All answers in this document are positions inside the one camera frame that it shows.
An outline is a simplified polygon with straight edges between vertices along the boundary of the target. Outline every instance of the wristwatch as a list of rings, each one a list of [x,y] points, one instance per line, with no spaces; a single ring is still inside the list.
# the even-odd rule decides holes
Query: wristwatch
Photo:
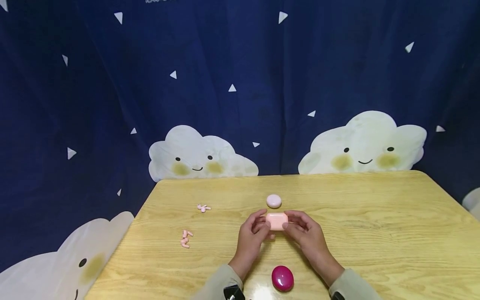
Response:
[[[238,285],[224,288],[223,295],[225,300],[245,300],[245,296]]]
[[[344,298],[343,295],[340,294],[339,292],[335,292],[335,293],[332,295],[332,300],[345,300],[345,298]]]

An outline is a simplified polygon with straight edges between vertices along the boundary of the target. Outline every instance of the finger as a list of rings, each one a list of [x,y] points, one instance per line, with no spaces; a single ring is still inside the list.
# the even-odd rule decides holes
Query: finger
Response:
[[[283,223],[282,227],[289,236],[300,244],[300,240],[305,234],[304,229],[300,225],[295,223]]]
[[[265,220],[266,220],[266,217],[265,217],[265,216],[260,216],[260,217],[256,218],[253,223],[254,223],[254,224],[257,224],[257,223],[265,223]]]
[[[255,225],[253,226],[253,228],[252,228],[253,234],[256,234],[256,233],[260,230],[260,228],[262,228],[262,226],[263,226],[264,224],[265,224],[265,222],[255,224]]]
[[[252,228],[252,225],[255,222],[255,220],[266,212],[267,212],[266,208],[254,212],[247,218],[247,220],[243,224],[249,226],[249,228]]]
[[[298,216],[289,216],[288,221],[292,223],[297,223],[298,225],[302,226],[303,228],[307,227],[307,223],[305,223],[300,217]]]
[[[266,237],[269,235],[271,224],[269,221],[266,221],[262,227],[260,227],[260,230],[258,230],[257,233],[255,233],[255,236],[260,240],[266,239]]]
[[[295,216],[299,217],[303,222],[305,222],[306,228],[311,229],[313,226],[319,224],[315,222],[309,215],[307,215],[304,212],[298,211],[298,210],[286,210],[285,214],[290,217],[290,216]]]

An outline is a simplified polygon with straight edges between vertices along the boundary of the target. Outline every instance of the wrist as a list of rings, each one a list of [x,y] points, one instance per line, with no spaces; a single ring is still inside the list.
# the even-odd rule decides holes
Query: wrist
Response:
[[[233,271],[240,277],[242,282],[245,281],[250,268],[252,267],[252,263],[248,260],[241,258],[237,255],[233,256],[232,260],[228,263],[228,265],[233,269]]]
[[[311,262],[313,269],[330,287],[345,271],[344,267],[328,253],[319,253],[314,262]]]

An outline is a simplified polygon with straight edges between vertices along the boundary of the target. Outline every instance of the wood grain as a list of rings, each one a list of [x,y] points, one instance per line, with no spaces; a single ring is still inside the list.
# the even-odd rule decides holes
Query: wood grain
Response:
[[[418,171],[163,180],[152,191],[86,299],[187,299],[227,263],[240,224],[277,193],[280,210],[319,222],[334,256],[384,299],[480,299],[480,223]],[[202,214],[197,204],[208,204]],[[190,230],[190,249],[180,246]],[[295,287],[270,279],[288,266]],[[245,282],[253,300],[329,299],[283,234],[264,243]]]

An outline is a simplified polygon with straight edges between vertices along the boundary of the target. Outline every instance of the fabric backdrop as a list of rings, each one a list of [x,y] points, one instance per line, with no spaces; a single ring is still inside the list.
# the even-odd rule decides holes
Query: fabric backdrop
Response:
[[[164,178],[414,168],[462,202],[479,34],[475,0],[0,0],[0,295],[81,299]]]

